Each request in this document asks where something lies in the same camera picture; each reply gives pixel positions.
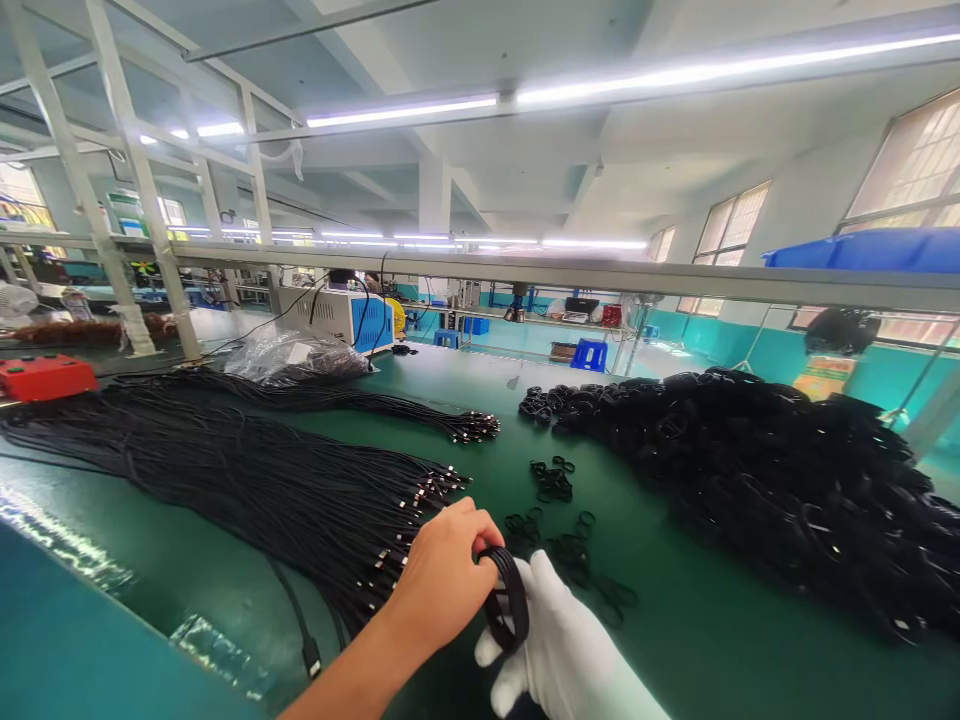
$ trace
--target red tool box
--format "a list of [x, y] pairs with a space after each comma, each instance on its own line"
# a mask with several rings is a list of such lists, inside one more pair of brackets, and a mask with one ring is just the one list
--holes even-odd
[[11, 400], [55, 400], [96, 389], [93, 368], [69, 355], [51, 353], [0, 360], [0, 390]]

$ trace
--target white glove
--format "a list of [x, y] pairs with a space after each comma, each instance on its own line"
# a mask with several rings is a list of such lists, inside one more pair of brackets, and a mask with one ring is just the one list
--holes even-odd
[[[669, 720], [613, 644], [603, 625], [557, 576], [543, 550], [517, 560], [530, 609], [526, 642], [500, 670], [490, 693], [505, 718], [530, 693], [550, 720]], [[500, 656], [484, 629], [474, 652], [480, 667]]]

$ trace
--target stacked cables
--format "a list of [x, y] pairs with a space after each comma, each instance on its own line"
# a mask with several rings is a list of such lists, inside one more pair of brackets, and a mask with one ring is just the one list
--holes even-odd
[[880, 408], [722, 367], [547, 396], [553, 432], [605, 442], [667, 493], [681, 526], [770, 582], [897, 641], [928, 627], [960, 640], [960, 508]]
[[341, 647], [390, 597], [424, 511], [469, 480], [149, 386], [12, 407], [0, 433], [122, 476], [296, 568], [330, 606]]
[[392, 395], [352, 388], [323, 387], [320, 384], [325, 381], [322, 376], [317, 377], [317, 384], [301, 379], [281, 387], [263, 387], [238, 375], [200, 367], [158, 375], [125, 375], [117, 380], [126, 386], [139, 384], [163, 390], [179, 388], [225, 392], [271, 410], [360, 410], [426, 425], [444, 433], [453, 442], [463, 444], [492, 440], [500, 432], [500, 421], [493, 415], [473, 410], [451, 415]]

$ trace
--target hand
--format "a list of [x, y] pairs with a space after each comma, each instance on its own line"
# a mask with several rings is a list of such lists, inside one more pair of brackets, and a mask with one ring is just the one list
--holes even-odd
[[[526, 642], [507, 658], [490, 693], [505, 718], [529, 692], [551, 720], [669, 720], [613, 644], [596, 616], [557, 576], [543, 550], [517, 560], [530, 611]], [[487, 667], [500, 655], [489, 629], [475, 657]]]
[[377, 617], [407, 636], [423, 661], [460, 634], [496, 586], [493, 561], [473, 562], [473, 554], [488, 545], [503, 547], [503, 535], [472, 498], [444, 508], [413, 541], [400, 581]]

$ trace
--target plastic bag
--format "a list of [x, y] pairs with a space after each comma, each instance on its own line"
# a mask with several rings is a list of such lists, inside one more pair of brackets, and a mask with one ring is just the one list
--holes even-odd
[[557, 298], [547, 307], [547, 317], [559, 320], [563, 317], [563, 313], [566, 311], [566, 309], [567, 308], [564, 304], [563, 298]]
[[227, 360], [224, 372], [266, 386], [333, 384], [376, 368], [352, 347], [297, 330], [251, 337]]

